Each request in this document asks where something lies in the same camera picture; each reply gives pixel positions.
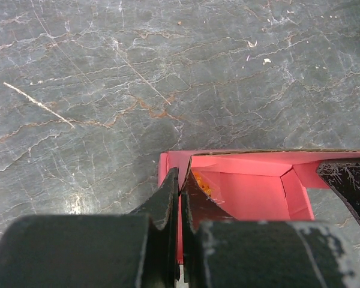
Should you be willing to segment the pink paper box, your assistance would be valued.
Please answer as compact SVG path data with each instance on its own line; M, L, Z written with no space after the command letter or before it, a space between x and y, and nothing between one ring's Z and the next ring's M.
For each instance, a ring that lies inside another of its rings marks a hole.
M218 172L225 200L218 206L233 218L313 220L307 189L329 188L316 169L325 160L344 158L360 158L360 150L167 151L160 155L158 182L172 168L178 169L179 188L192 170Z

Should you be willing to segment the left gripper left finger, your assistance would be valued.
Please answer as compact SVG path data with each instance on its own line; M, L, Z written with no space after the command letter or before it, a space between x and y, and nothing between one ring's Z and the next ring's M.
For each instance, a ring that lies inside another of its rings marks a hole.
M127 214L29 215L0 240L0 287L175 287L178 170Z

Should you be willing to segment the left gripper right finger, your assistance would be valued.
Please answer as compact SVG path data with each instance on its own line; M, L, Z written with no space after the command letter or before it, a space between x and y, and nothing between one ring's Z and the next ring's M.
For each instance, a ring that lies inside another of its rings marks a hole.
M181 191L190 287L360 287L352 246L322 221L239 221L190 173Z

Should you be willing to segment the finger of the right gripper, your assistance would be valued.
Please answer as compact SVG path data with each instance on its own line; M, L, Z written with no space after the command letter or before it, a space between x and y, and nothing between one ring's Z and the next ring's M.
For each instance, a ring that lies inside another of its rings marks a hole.
M325 160L316 173L343 201L360 226L360 158Z

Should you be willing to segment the small plastic snack packet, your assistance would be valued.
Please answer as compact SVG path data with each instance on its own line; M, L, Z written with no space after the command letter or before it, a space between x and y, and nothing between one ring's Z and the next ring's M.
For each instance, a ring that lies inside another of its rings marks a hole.
M196 182L202 191L215 203L221 205L225 203L221 194L220 174L218 172L192 170Z

